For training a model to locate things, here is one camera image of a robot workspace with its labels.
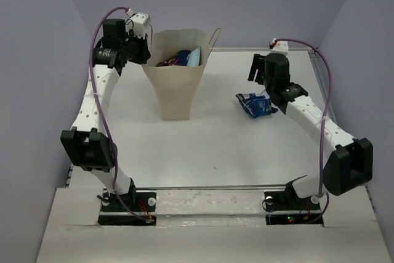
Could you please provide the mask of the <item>blue white snack pack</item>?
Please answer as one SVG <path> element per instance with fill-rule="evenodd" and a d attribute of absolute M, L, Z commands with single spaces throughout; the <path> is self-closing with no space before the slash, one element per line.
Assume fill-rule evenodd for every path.
<path fill-rule="evenodd" d="M 235 97 L 238 99 L 238 102 L 240 103 L 243 110 L 251 118 L 272 115 L 278 111 L 278 109 L 271 103 L 270 97 L 266 91 L 263 91 L 259 94 L 239 93 L 236 94 Z"/>

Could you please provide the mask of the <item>brown paper bag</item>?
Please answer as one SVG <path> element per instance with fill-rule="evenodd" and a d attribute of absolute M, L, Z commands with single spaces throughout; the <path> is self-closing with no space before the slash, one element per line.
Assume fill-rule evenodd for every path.
<path fill-rule="evenodd" d="M 196 90 L 201 81 L 208 58 L 221 32 L 217 28 L 212 35 L 199 29 L 164 30 L 153 35 L 151 58 L 142 68 L 158 98 L 163 120 L 188 120 Z M 156 64 L 181 50 L 201 48 L 198 67 L 164 66 Z"/>

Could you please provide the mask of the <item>light blue cassava chips bag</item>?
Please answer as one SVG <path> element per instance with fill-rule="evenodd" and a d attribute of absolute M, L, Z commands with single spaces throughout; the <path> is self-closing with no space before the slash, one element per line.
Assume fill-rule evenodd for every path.
<path fill-rule="evenodd" d="M 191 51 L 187 58 L 187 66 L 194 68 L 198 67 L 201 58 L 201 48 L 197 47 L 195 50 Z"/>

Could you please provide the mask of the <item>dark blue purple snack bag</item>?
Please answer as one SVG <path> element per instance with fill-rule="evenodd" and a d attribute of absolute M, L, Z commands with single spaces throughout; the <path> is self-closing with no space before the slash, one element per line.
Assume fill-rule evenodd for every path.
<path fill-rule="evenodd" d="M 159 62 L 156 64 L 157 67 L 164 67 L 164 66 L 187 66 L 188 64 L 188 58 L 191 54 L 191 51 L 189 50 L 181 50 L 176 52 L 174 55 L 171 57 L 167 58 L 166 60 L 163 60 L 162 62 Z"/>

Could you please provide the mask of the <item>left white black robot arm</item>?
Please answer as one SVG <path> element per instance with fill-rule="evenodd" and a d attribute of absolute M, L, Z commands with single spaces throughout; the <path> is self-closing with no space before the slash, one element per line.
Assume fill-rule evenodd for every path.
<path fill-rule="evenodd" d="M 103 201 L 128 211 L 136 204 L 134 181 L 122 172 L 118 150 L 106 114 L 115 86 L 127 62 L 145 64 L 151 57 L 147 43 L 150 19 L 141 13 L 123 20 L 109 18 L 99 26 L 89 58 L 89 77 L 78 115 L 60 141 L 71 163 L 98 178 L 108 192 Z"/>

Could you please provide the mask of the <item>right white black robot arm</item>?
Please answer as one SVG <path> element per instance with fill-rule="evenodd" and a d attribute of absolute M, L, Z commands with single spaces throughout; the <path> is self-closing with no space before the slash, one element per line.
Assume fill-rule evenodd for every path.
<path fill-rule="evenodd" d="M 263 85 L 271 103 L 319 145 L 318 173 L 286 185 L 283 201 L 288 208 L 297 209 L 306 198 L 324 193 L 340 196 L 372 179 L 372 143 L 340 128 L 301 85 L 291 81 L 284 54 L 254 54 L 248 80 Z"/>

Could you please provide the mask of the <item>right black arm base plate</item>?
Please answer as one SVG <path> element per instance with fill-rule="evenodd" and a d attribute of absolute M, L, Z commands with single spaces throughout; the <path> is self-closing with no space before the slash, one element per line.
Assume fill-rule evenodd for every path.
<path fill-rule="evenodd" d="M 267 225 L 323 225 L 321 205 L 311 198 L 287 199 L 284 191 L 264 192 L 262 209 L 265 211 Z"/>

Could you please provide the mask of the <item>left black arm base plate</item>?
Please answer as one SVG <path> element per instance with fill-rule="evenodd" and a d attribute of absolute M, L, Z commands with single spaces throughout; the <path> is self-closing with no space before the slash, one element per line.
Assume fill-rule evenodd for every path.
<path fill-rule="evenodd" d="M 100 200 L 97 223 L 101 226 L 154 226 L 156 225 L 157 192 L 137 190 L 133 203 L 127 195 L 121 195 L 122 201 L 104 189 Z"/>

